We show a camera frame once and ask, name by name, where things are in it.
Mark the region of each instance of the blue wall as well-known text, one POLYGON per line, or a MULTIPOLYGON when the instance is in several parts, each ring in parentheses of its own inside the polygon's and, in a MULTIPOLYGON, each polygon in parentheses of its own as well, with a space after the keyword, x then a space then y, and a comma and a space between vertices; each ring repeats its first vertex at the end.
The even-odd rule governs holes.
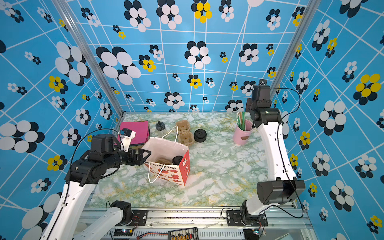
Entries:
POLYGON ((51 1, 0 1, 0 10, 0 239, 38 240, 78 138, 114 127, 118 116, 112 109, 104 118, 110 101, 51 1))
MULTIPOLYGON (((281 84, 301 90, 285 144, 320 240, 384 239, 383 11, 381 0, 323 0, 281 84)), ((297 100, 275 97, 287 112, 297 100)))
POLYGON ((251 85, 272 83, 307 3, 68 1, 128 112, 242 111, 251 85))

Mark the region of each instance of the table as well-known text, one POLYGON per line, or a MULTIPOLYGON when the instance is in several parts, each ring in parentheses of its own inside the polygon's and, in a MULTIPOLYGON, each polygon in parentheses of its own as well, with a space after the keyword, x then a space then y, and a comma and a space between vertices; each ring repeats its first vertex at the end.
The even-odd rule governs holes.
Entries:
MULTIPOLYGON (((148 120, 152 137, 157 137, 155 124, 159 120, 167 130, 180 120, 188 120, 191 132, 204 129, 207 140, 189 147, 191 170, 185 187, 162 179, 151 184, 147 167, 123 165, 99 181, 89 207, 102 208, 106 201, 115 200, 130 202, 135 208, 241 205, 256 194, 257 182, 267 179, 267 165, 257 129, 246 145, 233 143, 236 117, 236 113, 227 112, 126 113, 123 122, 148 120)), ((166 139, 175 139, 175 133, 166 139)))

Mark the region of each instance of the paper bag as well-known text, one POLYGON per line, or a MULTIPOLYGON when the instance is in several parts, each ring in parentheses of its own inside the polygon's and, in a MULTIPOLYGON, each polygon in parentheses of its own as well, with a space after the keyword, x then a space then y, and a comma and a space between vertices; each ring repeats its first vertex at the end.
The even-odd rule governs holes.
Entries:
POLYGON ((164 139, 164 137, 169 133, 164 135, 162 138, 151 137, 142 147, 145 150, 151 151, 151 155, 144 163, 144 165, 149 168, 148 180, 152 183, 157 178, 161 178, 165 181, 170 181, 178 185, 185 186, 190 171, 188 146, 176 142, 177 134, 175 141, 164 139), (156 160, 158 159, 167 159, 172 161, 172 159, 176 156, 183 156, 183 159, 179 165, 156 163, 156 160), (156 178, 152 181, 149 177, 150 173, 156 176, 156 178))

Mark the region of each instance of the marble table top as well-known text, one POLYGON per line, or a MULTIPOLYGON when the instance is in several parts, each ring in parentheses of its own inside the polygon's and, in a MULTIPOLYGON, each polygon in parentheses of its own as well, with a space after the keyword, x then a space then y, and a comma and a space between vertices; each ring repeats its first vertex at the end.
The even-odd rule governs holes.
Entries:
MULTIPOLYGON (((207 140, 189 147, 191 169, 184 187, 160 178, 151 184, 147 167, 123 165, 114 175, 99 181, 89 207, 105 207, 106 201, 115 200, 130 202, 132 207, 241 205, 256 194, 257 182, 266 180, 267 165, 256 129, 246 145, 233 143, 236 117, 236 113, 227 112, 126 113, 124 122, 148 120, 151 137, 157 137, 158 120, 168 131, 176 122, 188 120, 191 132, 204 129, 207 140)), ((175 133, 166 139, 172 141, 175 133)))

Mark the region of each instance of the circuit board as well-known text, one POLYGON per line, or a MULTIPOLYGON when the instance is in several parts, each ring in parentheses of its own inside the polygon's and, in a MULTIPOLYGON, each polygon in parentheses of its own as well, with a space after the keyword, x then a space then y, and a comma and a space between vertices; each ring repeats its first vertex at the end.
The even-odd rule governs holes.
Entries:
POLYGON ((199 240, 197 227, 168 231, 168 240, 199 240))

